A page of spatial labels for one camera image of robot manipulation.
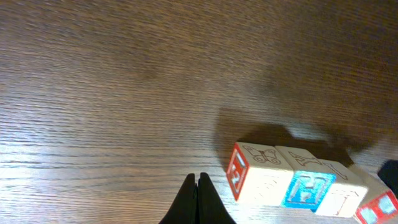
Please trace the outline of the wooden T letter block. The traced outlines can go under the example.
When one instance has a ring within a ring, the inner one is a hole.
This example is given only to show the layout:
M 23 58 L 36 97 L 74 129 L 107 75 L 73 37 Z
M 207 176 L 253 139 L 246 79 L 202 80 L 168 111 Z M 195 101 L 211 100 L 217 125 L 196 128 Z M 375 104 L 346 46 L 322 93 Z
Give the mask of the wooden T letter block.
M 324 159 L 320 161 L 336 175 L 336 179 L 314 213 L 329 217 L 352 217 L 365 198 L 368 187 L 343 164 Z

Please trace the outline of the red I letter block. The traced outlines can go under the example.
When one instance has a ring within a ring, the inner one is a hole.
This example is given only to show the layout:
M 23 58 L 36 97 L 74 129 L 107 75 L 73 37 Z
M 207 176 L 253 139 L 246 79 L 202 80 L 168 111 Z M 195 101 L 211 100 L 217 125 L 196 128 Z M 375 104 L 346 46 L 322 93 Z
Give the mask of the red I letter block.
M 359 176 L 368 187 L 368 192 L 356 209 L 353 217 L 361 224 L 381 224 L 397 216 L 397 198 L 380 179 L 357 165 L 348 169 Z

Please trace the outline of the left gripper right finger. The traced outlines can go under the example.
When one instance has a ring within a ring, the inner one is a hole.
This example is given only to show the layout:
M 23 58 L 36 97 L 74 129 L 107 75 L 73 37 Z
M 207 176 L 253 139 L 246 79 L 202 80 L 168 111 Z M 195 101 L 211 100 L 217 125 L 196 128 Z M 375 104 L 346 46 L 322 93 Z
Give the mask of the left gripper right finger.
M 200 224 L 236 224 L 222 203 L 210 176 L 202 172 L 198 181 L 197 221 Z

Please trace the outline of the plain wooden block green side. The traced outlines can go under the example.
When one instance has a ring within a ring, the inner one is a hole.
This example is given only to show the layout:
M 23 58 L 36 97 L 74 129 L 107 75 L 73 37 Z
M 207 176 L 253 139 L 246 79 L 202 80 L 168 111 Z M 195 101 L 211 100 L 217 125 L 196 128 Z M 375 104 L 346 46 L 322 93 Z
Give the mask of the plain wooden block green side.
M 274 146 L 236 142 L 226 171 L 235 201 L 279 206 L 294 175 Z

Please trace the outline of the blue H letter block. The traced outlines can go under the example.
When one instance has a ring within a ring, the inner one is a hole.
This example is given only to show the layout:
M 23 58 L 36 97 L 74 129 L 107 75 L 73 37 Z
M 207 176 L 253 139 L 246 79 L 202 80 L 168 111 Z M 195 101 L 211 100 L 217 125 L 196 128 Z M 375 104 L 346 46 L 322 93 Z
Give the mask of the blue H letter block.
M 306 149 L 287 146 L 275 148 L 294 172 L 281 205 L 316 211 L 335 182 L 336 175 Z

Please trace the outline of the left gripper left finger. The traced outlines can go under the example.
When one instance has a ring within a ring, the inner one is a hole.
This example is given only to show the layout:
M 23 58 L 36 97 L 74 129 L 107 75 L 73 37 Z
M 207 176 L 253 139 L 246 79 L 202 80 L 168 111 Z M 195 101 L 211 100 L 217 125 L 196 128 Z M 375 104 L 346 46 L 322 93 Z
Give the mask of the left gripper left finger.
M 178 194 L 159 224 L 196 224 L 197 184 L 195 174 L 188 174 Z

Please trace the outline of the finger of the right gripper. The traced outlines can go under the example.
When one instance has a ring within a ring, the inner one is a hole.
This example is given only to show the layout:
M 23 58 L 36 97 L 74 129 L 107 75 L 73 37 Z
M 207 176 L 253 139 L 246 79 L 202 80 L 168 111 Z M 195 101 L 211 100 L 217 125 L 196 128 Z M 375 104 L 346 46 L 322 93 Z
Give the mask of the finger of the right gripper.
M 379 178 L 392 190 L 395 196 L 398 194 L 398 160 L 388 160 L 377 172 Z

